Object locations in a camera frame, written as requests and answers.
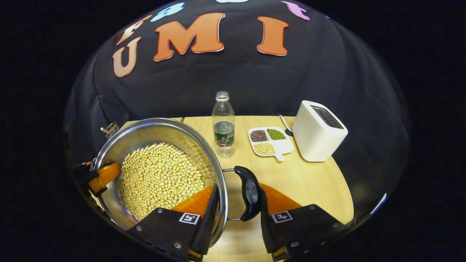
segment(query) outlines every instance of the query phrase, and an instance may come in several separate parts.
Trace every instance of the white toaster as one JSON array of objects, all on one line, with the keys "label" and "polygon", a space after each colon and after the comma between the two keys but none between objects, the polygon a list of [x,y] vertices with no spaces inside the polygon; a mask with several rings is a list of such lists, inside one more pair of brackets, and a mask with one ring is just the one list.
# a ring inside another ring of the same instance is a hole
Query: white toaster
[{"label": "white toaster", "polygon": [[323,162],[348,134],[343,123],[325,106],[303,100],[291,127],[301,156],[309,162]]}]

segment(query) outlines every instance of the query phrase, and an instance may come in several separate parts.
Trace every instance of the stainless steel pot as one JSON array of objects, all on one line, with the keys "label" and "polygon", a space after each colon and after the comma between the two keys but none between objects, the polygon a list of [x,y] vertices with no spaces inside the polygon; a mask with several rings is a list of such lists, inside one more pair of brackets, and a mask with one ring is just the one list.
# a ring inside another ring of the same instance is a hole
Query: stainless steel pot
[{"label": "stainless steel pot", "polygon": [[[240,219],[231,220],[246,221],[253,218],[260,211],[260,190],[254,174],[242,167],[222,170],[214,151],[206,140],[193,128],[177,120],[149,118],[121,129],[110,137],[100,150],[95,160],[94,169],[101,168],[108,161],[123,163],[125,157],[135,150],[162,142],[174,145],[189,156],[190,161],[201,169],[203,174],[201,179],[206,187],[212,184],[218,186],[219,204],[215,215],[210,247],[220,238],[227,221],[228,196],[223,172],[235,171],[240,175],[243,182],[243,199],[247,209]],[[139,220],[126,209],[119,196],[117,182],[121,176],[119,174],[107,185],[107,190],[99,196],[99,201],[119,227],[129,230]]]}]

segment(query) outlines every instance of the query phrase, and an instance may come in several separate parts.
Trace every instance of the pot handle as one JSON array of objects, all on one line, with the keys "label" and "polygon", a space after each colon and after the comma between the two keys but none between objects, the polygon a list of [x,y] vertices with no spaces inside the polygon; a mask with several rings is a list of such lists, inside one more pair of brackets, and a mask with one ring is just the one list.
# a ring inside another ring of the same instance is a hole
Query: pot handle
[{"label": "pot handle", "polygon": [[261,192],[256,176],[251,170],[238,165],[235,166],[234,169],[225,169],[223,171],[234,171],[240,176],[241,192],[243,194],[244,203],[246,204],[246,210],[241,218],[228,220],[248,221],[254,218],[260,212],[261,208]]}]

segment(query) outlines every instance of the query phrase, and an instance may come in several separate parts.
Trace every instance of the green label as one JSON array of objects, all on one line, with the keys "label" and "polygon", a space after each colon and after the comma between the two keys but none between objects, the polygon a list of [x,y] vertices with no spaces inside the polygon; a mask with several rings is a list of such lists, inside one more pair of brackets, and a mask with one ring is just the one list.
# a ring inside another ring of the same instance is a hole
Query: green label
[{"label": "green label", "polygon": [[226,147],[233,145],[234,125],[230,122],[219,122],[213,127],[213,137],[218,146]]}]

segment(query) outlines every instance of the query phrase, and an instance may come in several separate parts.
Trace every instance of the wooden table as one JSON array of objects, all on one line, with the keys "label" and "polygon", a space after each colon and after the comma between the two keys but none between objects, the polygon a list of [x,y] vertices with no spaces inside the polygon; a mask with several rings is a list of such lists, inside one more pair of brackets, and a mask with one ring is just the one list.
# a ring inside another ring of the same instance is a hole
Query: wooden table
[{"label": "wooden table", "polygon": [[[284,118],[291,127],[295,117]],[[211,117],[184,119],[184,123],[194,128],[213,146],[211,121]],[[122,128],[133,122],[127,122]],[[267,126],[285,129],[279,116],[236,116],[235,153],[229,158],[218,157],[222,168],[244,166],[256,175],[260,183],[279,190],[299,204],[317,204],[341,223],[351,221],[354,211],[350,190],[333,158],[321,163],[305,161],[292,137],[290,139],[295,149],[283,155],[283,162],[273,156],[258,156],[251,148],[247,132],[254,127]],[[228,218],[239,218],[246,208],[241,196],[241,179],[233,172],[226,172],[225,180]],[[260,215],[246,222],[228,221],[222,236],[204,256],[203,261],[271,262],[272,257],[267,253],[262,239]]]}]

